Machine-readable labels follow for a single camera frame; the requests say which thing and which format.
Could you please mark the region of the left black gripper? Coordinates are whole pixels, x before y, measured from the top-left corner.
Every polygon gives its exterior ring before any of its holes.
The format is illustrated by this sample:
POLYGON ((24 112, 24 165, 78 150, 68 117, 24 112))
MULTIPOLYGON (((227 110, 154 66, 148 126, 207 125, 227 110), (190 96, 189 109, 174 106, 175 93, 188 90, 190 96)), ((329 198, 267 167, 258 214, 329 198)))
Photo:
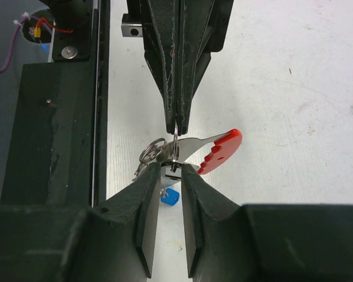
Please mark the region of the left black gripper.
POLYGON ((233 1, 127 1, 123 37, 142 37, 144 57, 161 93, 166 132, 188 132, 192 100, 211 61, 222 50, 233 1))

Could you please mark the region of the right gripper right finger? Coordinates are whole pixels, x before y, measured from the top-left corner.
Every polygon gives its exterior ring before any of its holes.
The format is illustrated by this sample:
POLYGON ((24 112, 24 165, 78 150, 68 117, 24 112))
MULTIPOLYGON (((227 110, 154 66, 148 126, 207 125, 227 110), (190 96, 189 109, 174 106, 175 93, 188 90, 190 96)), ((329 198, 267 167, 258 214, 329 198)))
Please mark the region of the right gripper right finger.
POLYGON ((353 281, 353 205, 245 204, 181 169, 194 281, 353 281))

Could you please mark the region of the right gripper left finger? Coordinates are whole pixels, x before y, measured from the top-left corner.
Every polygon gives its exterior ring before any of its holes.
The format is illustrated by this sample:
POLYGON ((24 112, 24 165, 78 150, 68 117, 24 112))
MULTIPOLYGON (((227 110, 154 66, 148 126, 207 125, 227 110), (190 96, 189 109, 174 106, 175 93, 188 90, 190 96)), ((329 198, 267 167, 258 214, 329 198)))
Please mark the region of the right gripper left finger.
POLYGON ((161 166, 100 205, 0 205, 0 281, 146 281, 161 166))

